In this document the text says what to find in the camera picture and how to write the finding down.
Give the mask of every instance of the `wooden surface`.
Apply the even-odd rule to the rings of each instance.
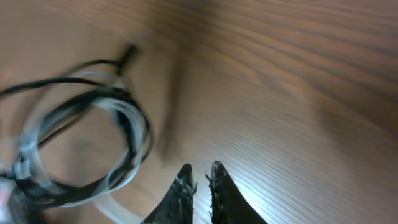
[[[114,194],[122,205],[146,216],[190,162],[194,221],[210,223],[203,172],[217,159],[269,223],[398,223],[397,10],[391,0],[3,0],[0,84],[113,57],[133,40],[143,53],[129,76],[158,144]],[[2,102],[2,138],[17,133],[25,96]],[[76,184],[105,174],[123,148],[111,127],[95,111],[45,148],[46,169]],[[49,217],[111,223],[90,204]]]

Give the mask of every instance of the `wire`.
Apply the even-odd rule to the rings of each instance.
[[[92,65],[108,64],[116,67],[116,75],[121,76],[122,68],[125,67],[123,63],[112,60],[85,62],[69,69],[57,78],[24,83],[0,91],[0,100],[2,100],[22,91],[53,84],[81,83],[95,87],[63,102],[39,119],[32,117],[27,119],[20,137],[20,153],[12,169],[6,173],[0,173],[0,177],[13,180],[25,193],[30,206],[36,209],[77,206],[99,195],[118,190],[135,177],[139,164],[147,159],[153,147],[154,134],[138,102],[124,88],[86,79],[88,76],[98,75],[95,72],[77,73]],[[122,129],[126,141],[124,155],[108,175],[90,184],[75,187],[51,180],[44,171],[38,151],[79,122],[90,112],[93,105],[116,116],[116,124]]]

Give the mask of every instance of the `black cable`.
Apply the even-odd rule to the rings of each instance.
[[[128,48],[118,61],[94,60],[85,62],[62,73],[58,78],[49,78],[7,88],[3,91],[0,91],[0,100],[11,94],[19,93],[25,90],[42,88],[51,84],[82,83],[97,86],[94,90],[87,91],[67,100],[44,116],[40,125],[40,132],[43,134],[40,136],[41,139],[39,139],[38,149],[40,150],[44,145],[53,140],[59,134],[63,133],[68,128],[79,122],[79,120],[81,120],[82,117],[84,117],[90,111],[91,104],[94,101],[100,98],[112,98],[134,106],[143,115],[145,121],[144,141],[148,142],[147,150],[141,159],[141,162],[144,162],[152,150],[154,134],[150,122],[145,117],[145,114],[142,112],[138,102],[131,97],[131,94],[125,89],[107,86],[105,84],[84,78],[66,77],[83,68],[98,64],[108,64],[116,67],[116,74],[121,76],[126,64],[128,63],[129,59],[134,56],[134,52],[136,52],[136,50],[137,49],[135,47]],[[116,119],[118,126],[124,133],[124,138],[127,145],[127,156],[124,158],[122,164],[109,176],[109,182],[113,183],[110,186],[110,189],[117,187],[124,180],[129,171],[133,169],[133,161],[136,156],[136,152],[133,150],[135,139],[132,139],[131,137],[132,133],[134,132],[133,127],[131,126],[126,115],[122,114],[120,111],[116,111]],[[24,162],[25,159],[27,158],[24,158],[22,154],[19,154],[15,162]],[[0,177],[6,177],[13,180],[16,185],[25,193],[25,196],[29,200],[29,205],[36,209],[58,207],[65,205],[66,203],[74,203],[86,200],[92,197],[94,194],[97,194],[98,187],[106,178],[105,176],[82,187],[74,187],[57,181],[52,181],[57,187],[62,189],[62,193],[55,194],[53,192],[49,192],[46,188],[43,188],[36,183],[34,180],[34,175],[35,174],[32,174],[31,177],[26,179],[18,179],[15,175],[15,171],[12,169],[7,174],[0,174]]]

